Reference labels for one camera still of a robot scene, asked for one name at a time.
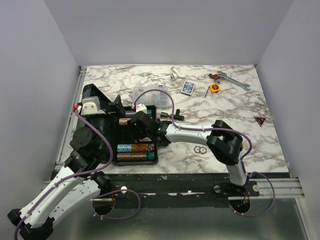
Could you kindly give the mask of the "black poker set case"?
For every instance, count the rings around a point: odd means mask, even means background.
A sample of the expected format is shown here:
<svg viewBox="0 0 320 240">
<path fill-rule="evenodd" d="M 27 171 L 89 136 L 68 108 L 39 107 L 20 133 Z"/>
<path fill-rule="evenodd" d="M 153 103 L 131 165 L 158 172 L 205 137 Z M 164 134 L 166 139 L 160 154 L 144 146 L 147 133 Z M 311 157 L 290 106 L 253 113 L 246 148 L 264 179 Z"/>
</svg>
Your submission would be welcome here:
<svg viewBox="0 0 320 240">
<path fill-rule="evenodd" d="M 94 84 L 85 85 L 82 91 L 82 99 L 88 97 L 97 96 L 99 98 L 100 106 L 104 109 L 108 103 L 112 102 L 109 100 L 107 96 L 105 96 Z M 125 117 L 121 118 L 132 118 L 135 112 L 129 106 L 123 106 L 125 110 Z M 110 145 L 112 147 L 113 159 L 112 162 L 116 166 L 130 166 L 130 165 L 155 165 L 158 163 L 158 146 L 155 142 L 150 140 L 149 138 L 141 138 L 139 139 L 132 125 L 129 126 L 119 126 L 118 120 L 118 129 L 115 131 L 108 130 L 107 132 L 101 131 L 96 128 L 99 132 L 101 132 L 107 140 L 109 140 Z M 153 161 L 129 161 L 129 162 L 118 162 L 117 161 L 117 146 L 122 144 L 150 144 L 153 143 L 155 146 L 155 159 Z"/>
</svg>

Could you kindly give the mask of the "blue playing card deck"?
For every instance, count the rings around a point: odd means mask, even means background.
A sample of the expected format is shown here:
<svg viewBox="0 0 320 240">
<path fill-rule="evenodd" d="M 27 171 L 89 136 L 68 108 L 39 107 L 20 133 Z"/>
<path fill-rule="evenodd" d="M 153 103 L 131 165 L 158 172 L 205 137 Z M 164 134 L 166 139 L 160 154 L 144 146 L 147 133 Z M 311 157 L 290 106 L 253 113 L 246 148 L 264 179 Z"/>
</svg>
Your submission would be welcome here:
<svg viewBox="0 0 320 240">
<path fill-rule="evenodd" d="M 180 93 L 186 96 L 191 97 L 193 94 L 193 91 L 195 89 L 195 84 L 190 81 L 185 81 L 182 85 L 182 88 L 180 90 Z"/>
</svg>

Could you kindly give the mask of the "red triangular dealer chip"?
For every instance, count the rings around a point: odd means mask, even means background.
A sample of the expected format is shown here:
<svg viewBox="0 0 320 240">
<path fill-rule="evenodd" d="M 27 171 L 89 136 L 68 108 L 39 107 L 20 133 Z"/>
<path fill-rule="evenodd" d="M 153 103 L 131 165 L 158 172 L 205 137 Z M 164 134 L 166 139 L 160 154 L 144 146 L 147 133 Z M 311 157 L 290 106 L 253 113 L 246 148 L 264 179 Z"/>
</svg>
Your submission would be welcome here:
<svg viewBox="0 0 320 240">
<path fill-rule="evenodd" d="M 256 120 L 256 122 L 259 124 L 260 127 L 262 127 L 266 121 L 266 118 L 264 117 L 255 116 L 254 119 Z"/>
</svg>

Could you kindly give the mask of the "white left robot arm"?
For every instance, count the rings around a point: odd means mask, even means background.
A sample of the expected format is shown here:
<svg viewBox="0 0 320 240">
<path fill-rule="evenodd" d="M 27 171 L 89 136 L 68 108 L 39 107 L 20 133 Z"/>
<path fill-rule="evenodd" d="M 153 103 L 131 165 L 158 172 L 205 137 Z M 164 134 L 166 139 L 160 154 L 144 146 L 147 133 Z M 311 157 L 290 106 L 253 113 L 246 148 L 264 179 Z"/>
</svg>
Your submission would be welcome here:
<svg viewBox="0 0 320 240">
<path fill-rule="evenodd" d="M 15 240 L 19 236 L 24 240 L 46 240 L 58 220 L 54 210 L 64 213 L 75 206 L 73 201 L 67 205 L 61 202 L 86 179 L 94 183 L 93 191 L 99 197 L 110 194 L 111 185 L 102 177 L 116 156 L 118 119 L 125 115 L 121 97 L 117 95 L 114 101 L 105 96 L 86 97 L 74 106 L 73 113 L 84 125 L 73 134 L 73 151 L 64 166 L 34 200 L 7 215 L 15 225 Z"/>
</svg>

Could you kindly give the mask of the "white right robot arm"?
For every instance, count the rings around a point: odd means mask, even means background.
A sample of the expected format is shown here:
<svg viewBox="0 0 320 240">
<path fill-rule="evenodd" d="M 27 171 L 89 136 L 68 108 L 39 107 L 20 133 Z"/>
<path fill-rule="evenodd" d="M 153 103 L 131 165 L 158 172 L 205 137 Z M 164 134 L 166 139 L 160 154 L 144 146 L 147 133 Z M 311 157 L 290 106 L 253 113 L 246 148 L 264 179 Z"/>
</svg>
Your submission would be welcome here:
<svg viewBox="0 0 320 240">
<path fill-rule="evenodd" d="M 139 111 L 129 121 L 135 136 L 149 138 L 159 146 L 171 143 L 192 143 L 208 147 L 216 160 L 226 165 L 230 191 L 241 196 L 248 190 L 248 175 L 240 154 L 243 150 L 243 135 L 232 129 L 222 120 L 211 126 L 176 124 L 173 121 L 160 121 Z"/>
</svg>

